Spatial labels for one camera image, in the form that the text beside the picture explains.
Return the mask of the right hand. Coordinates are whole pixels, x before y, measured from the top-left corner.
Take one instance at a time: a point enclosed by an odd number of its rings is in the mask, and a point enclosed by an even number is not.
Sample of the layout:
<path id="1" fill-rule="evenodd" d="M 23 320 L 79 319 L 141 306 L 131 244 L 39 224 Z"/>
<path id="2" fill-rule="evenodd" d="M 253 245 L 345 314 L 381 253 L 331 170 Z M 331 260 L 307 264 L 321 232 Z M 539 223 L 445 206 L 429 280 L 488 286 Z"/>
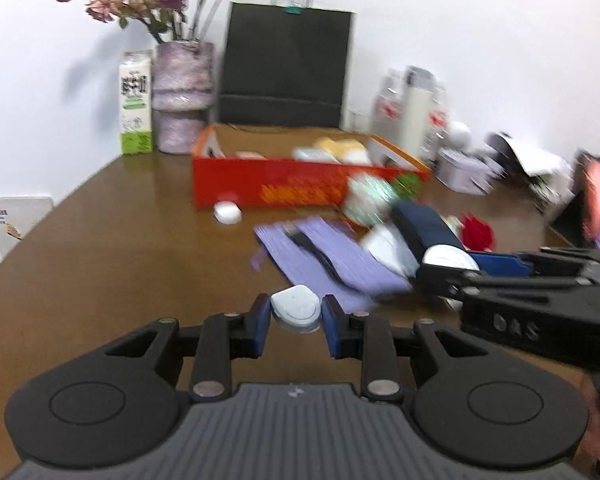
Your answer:
<path id="1" fill-rule="evenodd" d="M 588 426 L 586 426 L 579 451 L 600 462 L 600 393 L 588 375 L 582 378 L 580 390 L 588 406 Z"/>

